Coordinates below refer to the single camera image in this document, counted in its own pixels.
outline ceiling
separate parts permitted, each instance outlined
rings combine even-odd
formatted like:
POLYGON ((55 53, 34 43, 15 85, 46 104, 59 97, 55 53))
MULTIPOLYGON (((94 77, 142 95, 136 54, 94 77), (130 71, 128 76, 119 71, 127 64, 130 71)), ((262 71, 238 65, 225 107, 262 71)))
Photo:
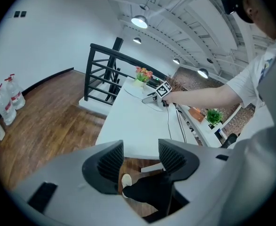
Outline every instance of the ceiling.
POLYGON ((211 77, 222 82, 240 73, 273 43, 237 14, 226 15, 221 0, 108 1, 124 31, 140 33, 142 39, 152 38, 168 48, 171 57, 180 60, 180 66, 192 70, 206 68, 211 77), (141 9, 141 4, 146 4, 149 10, 141 9), (136 15, 147 18, 147 29, 131 23, 136 15))

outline white t-shirt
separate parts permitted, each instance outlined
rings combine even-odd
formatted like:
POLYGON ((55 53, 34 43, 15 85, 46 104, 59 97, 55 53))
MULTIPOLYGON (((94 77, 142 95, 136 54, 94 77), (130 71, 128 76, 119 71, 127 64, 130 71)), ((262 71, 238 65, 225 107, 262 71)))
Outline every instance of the white t-shirt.
POLYGON ((246 108, 250 103, 256 105, 254 116, 244 126, 237 141, 252 137, 259 130, 272 127, 273 119, 265 103, 260 99, 257 86, 264 78, 276 56, 276 41, 269 46, 264 55, 257 56, 250 64, 235 78, 227 82, 242 99, 241 106, 246 108))

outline white shoe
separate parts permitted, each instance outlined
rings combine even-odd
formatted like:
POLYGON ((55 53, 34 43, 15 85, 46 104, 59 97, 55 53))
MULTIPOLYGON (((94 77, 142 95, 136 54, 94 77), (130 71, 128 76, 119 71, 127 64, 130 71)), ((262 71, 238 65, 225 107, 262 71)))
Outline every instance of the white shoe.
POLYGON ((131 186, 133 184, 132 178, 129 174, 124 174, 122 179, 122 187, 125 188, 126 186, 131 186))

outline flower pot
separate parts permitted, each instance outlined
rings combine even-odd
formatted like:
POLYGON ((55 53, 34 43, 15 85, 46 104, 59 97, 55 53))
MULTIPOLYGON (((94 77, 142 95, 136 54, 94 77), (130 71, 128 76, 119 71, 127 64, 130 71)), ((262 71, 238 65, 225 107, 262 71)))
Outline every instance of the flower pot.
POLYGON ((136 87, 142 87, 142 88, 144 88, 144 86, 145 86, 144 84, 146 84, 146 83, 144 83, 144 82, 142 82, 142 81, 140 81, 138 79, 135 79, 133 81, 133 86, 136 86, 136 87))

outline wooden floor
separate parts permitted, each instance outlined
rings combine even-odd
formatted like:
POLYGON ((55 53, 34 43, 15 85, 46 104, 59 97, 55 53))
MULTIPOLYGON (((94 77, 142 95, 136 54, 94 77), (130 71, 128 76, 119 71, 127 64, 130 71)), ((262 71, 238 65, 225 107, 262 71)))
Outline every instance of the wooden floor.
MULTIPOLYGON (((105 117, 78 107, 83 97, 85 75, 71 71, 38 86, 26 96, 26 105, 17 111, 10 126, 0 120, 6 135, 0 141, 0 180, 8 190, 45 165, 52 158, 95 145, 105 117)), ((121 180, 129 173, 133 183, 149 173, 141 167, 158 163, 154 160, 126 158, 120 169, 121 180)), ((122 192, 119 181, 119 192, 122 192)), ((142 217, 155 208, 126 199, 142 217)))

